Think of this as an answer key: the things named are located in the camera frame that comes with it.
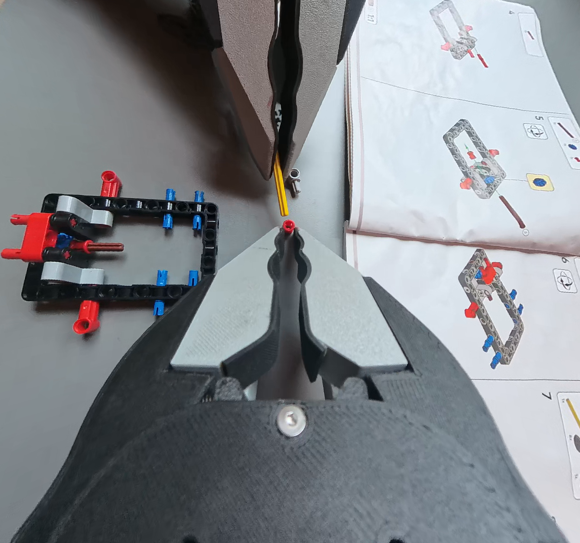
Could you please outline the yellow lego axle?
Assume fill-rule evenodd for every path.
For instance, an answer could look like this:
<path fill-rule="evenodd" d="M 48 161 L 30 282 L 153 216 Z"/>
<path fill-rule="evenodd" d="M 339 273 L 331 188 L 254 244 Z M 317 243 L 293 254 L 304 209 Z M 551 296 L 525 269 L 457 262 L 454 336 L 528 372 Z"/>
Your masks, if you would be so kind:
<path fill-rule="evenodd" d="M 273 162 L 272 176 L 276 187 L 277 200 L 279 203 L 279 212 L 282 217 L 289 215 L 288 203 L 286 198 L 284 177 L 279 161 L 279 153 L 277 152 Z"/>

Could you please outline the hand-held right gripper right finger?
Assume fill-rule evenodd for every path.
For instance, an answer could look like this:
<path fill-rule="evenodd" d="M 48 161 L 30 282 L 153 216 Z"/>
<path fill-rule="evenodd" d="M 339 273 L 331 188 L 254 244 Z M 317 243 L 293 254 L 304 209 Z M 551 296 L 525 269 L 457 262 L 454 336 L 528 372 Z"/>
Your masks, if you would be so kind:
<path fill-rule="evenodd" d="M 310 381 L 399 372 L 408 366 L 363 276 L 302 229 L 294 230 L 301 285 L 301 355 Z"/>

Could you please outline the black lego frame assembly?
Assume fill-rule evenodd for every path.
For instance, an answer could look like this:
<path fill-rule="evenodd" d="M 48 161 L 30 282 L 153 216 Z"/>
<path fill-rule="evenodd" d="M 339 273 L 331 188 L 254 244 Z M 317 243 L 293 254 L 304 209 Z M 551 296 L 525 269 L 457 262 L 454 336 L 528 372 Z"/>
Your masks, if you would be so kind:
<path fill-rule="evenodd" d="M 219 211 L 217 205 L 205 201 L 202 191 L 196 191 L 193 200 L 177 199 L 171 188 L 161 200 L 124 198 L 114 171 L 105 170 L 101 180 L 98 195 L 50 193 L 40 212 L 13 214 L 11 224 L 24 227 L 23 239 L 20 247 L 1 251 L 2 259 L 20 260 L 28 266 L 21 291 L 25 301 L 80 303 L 73 324 L 80 336 L 99 329 L 103 302 L 152 301 L 153 314 L 160 317 L 167 302 L 180 300 L 216 271 Z M 97 254 L 124 251 L 122 243 L 96 240 L 112 229 L 116 217 L 161 219 L 165 232 L 173 229 L 176 219 L 191 220 L 194 235 L 201 239 L 199 271 L 189 271 L 186 284 L 170 284 L 167 270 L 158 270 L 156 281 L 150 284 L 105 283 L 105 271 L 87 267 L 86 261 Z"/>

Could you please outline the white lego instruction booklet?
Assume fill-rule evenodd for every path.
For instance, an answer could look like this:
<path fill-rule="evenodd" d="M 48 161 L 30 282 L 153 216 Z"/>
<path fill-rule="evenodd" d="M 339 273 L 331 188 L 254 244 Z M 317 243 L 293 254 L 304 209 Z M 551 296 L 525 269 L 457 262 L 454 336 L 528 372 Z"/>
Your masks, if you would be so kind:
<path fill-rule="evenodd" d="M 347 260 L 456 356 L 579 520 L 579 127 L 533 9 L 367 0 L 346 57 Z"/>

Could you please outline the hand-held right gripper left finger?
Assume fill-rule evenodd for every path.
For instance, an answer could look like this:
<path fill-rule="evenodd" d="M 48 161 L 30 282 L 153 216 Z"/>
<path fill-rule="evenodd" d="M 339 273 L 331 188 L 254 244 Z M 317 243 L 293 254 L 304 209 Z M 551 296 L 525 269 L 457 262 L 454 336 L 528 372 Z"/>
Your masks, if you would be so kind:
<path fill-rule="evenodd" d="M 257 382 L 279 352 L 284 231 L 275 227 L 215 275 L 171 359 L 175 370 Z"/>

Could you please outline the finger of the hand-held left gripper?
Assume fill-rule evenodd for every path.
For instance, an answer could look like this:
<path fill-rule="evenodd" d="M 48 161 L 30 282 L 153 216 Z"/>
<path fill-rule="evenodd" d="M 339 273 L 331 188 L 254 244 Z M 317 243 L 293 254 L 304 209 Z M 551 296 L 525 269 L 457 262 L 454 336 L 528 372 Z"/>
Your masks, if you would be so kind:
<path fill-rule="evenodd" d="M 279 0 L 217 0 L 221 47 L 212 54 L 228 91 L 238 133 L 265 180 L 272 177 L 277 133 L 270 56 Z"/>
<path fill-rule="evenodd" d="M 299 156 L 337 69 L 346 0 L 280 0 L 279 157 Z"/>

